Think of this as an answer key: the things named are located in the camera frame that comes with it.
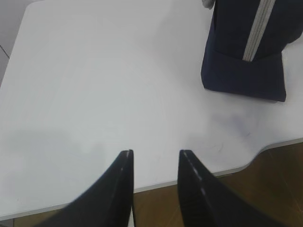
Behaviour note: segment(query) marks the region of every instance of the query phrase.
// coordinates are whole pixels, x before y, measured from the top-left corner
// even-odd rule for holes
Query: brown floor
[[[220,180],[272,218],[303,226],[303,143],[267,150]],[[183,227],[176,186],[136,193],[134,205],[137,227]],[[52,214],[17,218],[15,227],[31,227]]]

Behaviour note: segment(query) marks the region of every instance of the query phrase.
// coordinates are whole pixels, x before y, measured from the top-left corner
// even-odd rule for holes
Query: navy bag
[[[214,0],[203,2],[211,8]],[[284,102],[282,51],[302,32],[303,0],[216,0],[204,87]]]

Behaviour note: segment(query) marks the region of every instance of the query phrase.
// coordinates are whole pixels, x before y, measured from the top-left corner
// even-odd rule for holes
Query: gray zipper tape
[[[245,47],[243,55],[244,61],[254,60],[275,2],[276,0],[260,0],[256,17],[251,27],[250,36]]]

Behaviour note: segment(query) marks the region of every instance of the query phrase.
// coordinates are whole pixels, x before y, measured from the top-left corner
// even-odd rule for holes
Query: white object
[[[210,92],[210,20],[198,0],[31,4],[0,89],[0,219],[70,203],[121,150],[138,192],[175,184],[181,149],[221,175],[302,141],[302,43],[284,51],[285,103]]]

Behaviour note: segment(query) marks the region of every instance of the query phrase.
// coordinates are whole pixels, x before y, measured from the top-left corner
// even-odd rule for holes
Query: white table
[[[287,101],[206,91],[200,0],[46,0],[24,15],[0,89],[0,219],[61,208],[124,149],[135,192],[176,183],[192,149],[216,175],[302,141],[303,43]]]

